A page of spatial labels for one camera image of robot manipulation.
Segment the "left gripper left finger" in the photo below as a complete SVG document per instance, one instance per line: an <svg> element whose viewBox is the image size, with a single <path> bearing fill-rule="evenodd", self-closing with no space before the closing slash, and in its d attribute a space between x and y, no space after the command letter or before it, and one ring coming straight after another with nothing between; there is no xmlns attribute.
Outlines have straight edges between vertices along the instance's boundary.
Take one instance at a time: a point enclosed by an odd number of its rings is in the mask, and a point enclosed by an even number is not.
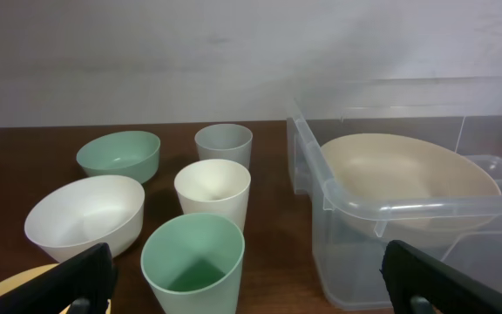
<svg viewBox="0 0 502 314"><path fill-rule="evenodd" d="M101 242L3 293L0 313L109 313L117 279L109 245Z"/></svg>

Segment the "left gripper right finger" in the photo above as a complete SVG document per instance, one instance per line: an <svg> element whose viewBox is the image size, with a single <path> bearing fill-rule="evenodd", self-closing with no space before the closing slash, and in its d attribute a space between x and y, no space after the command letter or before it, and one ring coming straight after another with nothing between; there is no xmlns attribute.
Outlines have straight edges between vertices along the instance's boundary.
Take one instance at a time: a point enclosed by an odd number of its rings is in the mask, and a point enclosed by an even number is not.
<svg viewBox="0 0 502 314"><path fill-rule="evenodd" d="M502 314L501 293L400 240L388 243L381 274L398 314Z"/></svg>

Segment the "cream plate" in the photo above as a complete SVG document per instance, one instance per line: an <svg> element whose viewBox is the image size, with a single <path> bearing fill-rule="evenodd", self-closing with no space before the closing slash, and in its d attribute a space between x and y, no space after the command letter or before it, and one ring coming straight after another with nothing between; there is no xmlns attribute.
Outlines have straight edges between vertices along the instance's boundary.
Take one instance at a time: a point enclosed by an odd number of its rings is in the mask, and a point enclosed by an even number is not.
<svg viewBox="0 0 502 314"><path fill-rule="evenodd" d="M481 167L436 144L384 133L358 133L321 147L336 180L365 201L460 196L499 196L499 186ZM484 227L488 216L414 218L390 221L383 239L421 248L450 244L458 235Z"/></svg>

